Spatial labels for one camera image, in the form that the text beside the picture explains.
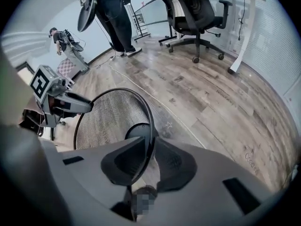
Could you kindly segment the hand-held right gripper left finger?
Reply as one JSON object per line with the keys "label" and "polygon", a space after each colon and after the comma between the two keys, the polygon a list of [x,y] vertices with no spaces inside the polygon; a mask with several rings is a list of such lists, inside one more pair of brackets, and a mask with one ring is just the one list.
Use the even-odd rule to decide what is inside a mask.
{"label": "hand-held right gripper left finger", "polygon": [[146,159],[145,138],[137,137],[105,155],[101,161],[101,169],[112,183],[131,186],[143,174]]}

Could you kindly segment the black-framed whiteboard on stand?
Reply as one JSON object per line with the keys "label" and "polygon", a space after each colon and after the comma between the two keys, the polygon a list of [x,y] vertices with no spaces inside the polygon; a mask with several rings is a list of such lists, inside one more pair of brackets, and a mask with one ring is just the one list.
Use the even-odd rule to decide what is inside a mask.
{"label": "black-framed whiteboard on stand", "polygon": [[163,0],[133,0],[133,5],[134,11],[142,9],[149,33],[157,37],[160,44],[176,38],[167,21],[167,8]]}

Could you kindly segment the black metal mesh cup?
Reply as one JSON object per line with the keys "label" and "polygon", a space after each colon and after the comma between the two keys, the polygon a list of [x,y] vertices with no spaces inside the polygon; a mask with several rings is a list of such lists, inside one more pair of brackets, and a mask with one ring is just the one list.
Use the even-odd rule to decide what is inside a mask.
{"label": "black metal mesh cup", "polygon": [[96,97],[93,104],[92,111],[79,118],[74,149],[95,148],[144,137],[145,171],[154,154],[156,135],[152,112],[145,99],[131,89],[116,88]]}

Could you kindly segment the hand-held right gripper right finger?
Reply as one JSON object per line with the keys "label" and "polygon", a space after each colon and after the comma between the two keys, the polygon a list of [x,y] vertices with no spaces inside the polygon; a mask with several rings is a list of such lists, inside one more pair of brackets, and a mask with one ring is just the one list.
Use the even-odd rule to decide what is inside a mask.
{"label": "hand-held right gripper right finger", "polygon": [[194,178],[197,164],[190,153],[160,137],[156,138],[155,151],[160,171],[159,193],[181,190]]}

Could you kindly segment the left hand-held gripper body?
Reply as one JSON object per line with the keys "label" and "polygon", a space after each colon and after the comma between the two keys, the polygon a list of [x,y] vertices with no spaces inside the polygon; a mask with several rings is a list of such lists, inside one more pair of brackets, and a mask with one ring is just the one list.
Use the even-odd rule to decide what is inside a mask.
{"label": "left hand-held gripper body", "polygon": [[44,121],[40,122],[41,126],[55,128],[61,118],[73,118],[77,114],[92,111],[93,102],[73,93],[67,85],[67,80],[60,77],[48,65],[38,67],[30,87],[44,115]]}

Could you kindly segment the dark-framed window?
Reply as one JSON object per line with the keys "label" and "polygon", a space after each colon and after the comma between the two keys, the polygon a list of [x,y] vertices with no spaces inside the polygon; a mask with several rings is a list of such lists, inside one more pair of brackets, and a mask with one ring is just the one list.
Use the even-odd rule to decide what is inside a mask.
{"label": "dark-framed window", "polygon": [[27,85],[29,85],[35,74],[35,71],[31,68],[31,66],[27,62],[24,62],[21,65],[17,66],[16,70],[17,74],[21,77],[21,79]]}

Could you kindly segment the white office desk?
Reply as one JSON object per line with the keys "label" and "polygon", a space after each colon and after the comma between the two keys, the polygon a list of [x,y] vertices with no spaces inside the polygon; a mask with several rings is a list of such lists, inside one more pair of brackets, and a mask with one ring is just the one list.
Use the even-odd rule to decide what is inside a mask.
{"label": "white office desk", "polygon": [[255,21],[256,13],[256,0],[244,0],[243,1],[243,13],[240,18],[238,40],[242,39],[242,44],[237,58],[233,64],[227,69],[227,72],[231,75],[237,73],[240,65],[243,62],[244,55],[246,53],[247,46],[250,42],[251,33]]}

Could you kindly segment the frosted glass partition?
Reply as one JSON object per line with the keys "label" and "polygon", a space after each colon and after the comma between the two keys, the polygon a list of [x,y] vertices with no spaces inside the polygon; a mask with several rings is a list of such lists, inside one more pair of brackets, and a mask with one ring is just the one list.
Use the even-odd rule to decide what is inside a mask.
{"label": "frosted glass partition", "polygon": [[[223,6],[210,0],[216,15]],[[230,7],[224,30],[213,28],[204,38],[226,52],[238,55],[249,27],[250,0],[228,0]],[[290,17],[278,0],[256,0],[255,18],[243,62],[259,73],[280,95],[284,96],[301,74],[301,40]]]}

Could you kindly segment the pink checkered table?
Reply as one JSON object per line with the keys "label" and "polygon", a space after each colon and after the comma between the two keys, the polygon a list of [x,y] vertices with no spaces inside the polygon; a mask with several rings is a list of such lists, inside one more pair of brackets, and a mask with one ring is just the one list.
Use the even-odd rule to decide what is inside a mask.
{"label": "pink checkered table", "polygon": [[67,80],[67,86],[72,87],[75,82],[73,78],[77,74],[77,67],[68,59],[64,59],[60,62],[56,69],[56,72],[64,79]]}

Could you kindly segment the black office chair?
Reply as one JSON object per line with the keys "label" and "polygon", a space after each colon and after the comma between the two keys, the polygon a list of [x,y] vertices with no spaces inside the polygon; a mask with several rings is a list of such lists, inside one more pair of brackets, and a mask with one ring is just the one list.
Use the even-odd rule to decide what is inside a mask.
{"label": "black office chair", "polygon": [[196,54],[193,63],[199,62],[200,46],[211,48],[219,52],[218,59],[224,59],[224,52],[211,42],[201,39],[200,36],[208,29],[225,29],[228,19],[229,7],[232,3],[219,0],[223,5],[223,16],[216,16],[210,0],[163,0],[167,8],[167,20],[173,29],[182,34],[195,36],[195,38],[183,39],[170,45],[168,52],[173,53],[174,47],[182,45],[196,45]]}

